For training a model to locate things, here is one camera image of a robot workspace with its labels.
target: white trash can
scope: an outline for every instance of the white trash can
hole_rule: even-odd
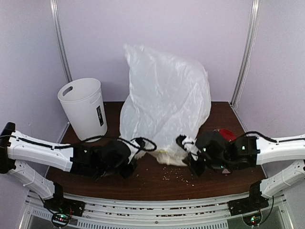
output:
[[[60,89],[58,99],[80,140],[105,135],[107,122],[99,80],[74,80]]]

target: dark wood surface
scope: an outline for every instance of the dark wood surface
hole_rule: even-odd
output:
[[[120,111],[123,103],[105,103],[108,124],[107,135],[119,136]],[[200,128],[212,131],[226,128],[235,135],[241,135],[243,129],[228,103],[212,103],[211,114]],[[63,143],[79,141],[72,127],[69,127]],[[105,140],[94,144],[104,144]],[[252,183],[264,179],[261,167],[234,171],[225,176],[206,170],[201,177],[191,175],[187,167],[160,165],[154,157],[146,154],[138,160],[134,174],[124,180],[119,175],[99,178],[93,181],[90,177],[63,172],[50,168],[47,178],[58,182],[64,192],[97,198],[121,200],[177,200],[208,198],[243,193],[249,190]]]

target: black label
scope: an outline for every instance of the black label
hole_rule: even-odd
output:
[[[100,121],[100,124],[101,124],[101,126],[102,126],[102,125],[104,124],[104,121],[103,121],[101,106],[98,106],[98,107],[96,108],[96,110],[97,110],[97,116],[98,116],[99,121]]]

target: plastic bag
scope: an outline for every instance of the plastic bag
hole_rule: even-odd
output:
[[[121,110],[121,136],[146,137],[157,144],[157,151],[150,154],[160,164],[185,166],[186,152],[175,139],[181,134],[195,139],[210,114],[207,72],[195,60],[144,46],[124,48],[130,94]]]

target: robotic arm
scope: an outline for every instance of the robotic arm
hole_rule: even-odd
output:
[[[145,149],[146,142],[152,143],[153,148]],[[23,186],[35,191],[45,208],[82,216],[84,202],[64,198],[61,185],[42,177],[25,160],[94,180],[115,173],[127,178],[137,167],[134,156],[141,150],[155,149],[156,145],[145,138],[135,138],[130,142],[116,138],[105,146],[56,144],[26,136],[15,130],[14,123],[7,123],[0,135],[0,173],[15,177]],[[65,218],[54,220],[65,221]]]
[[[259,132],[248,132],[234,141],[227,141],[213,131],[196,140],[181,135],[176,142],[188,153],[184,163],[197,176],[206,168],[233,171],[274,161],[296,160],[273,177],[252,184],[249,197],[230,201],[232,216],[268,207],[268,199],[274,194],[305,178],[305,135],[272,139]]]

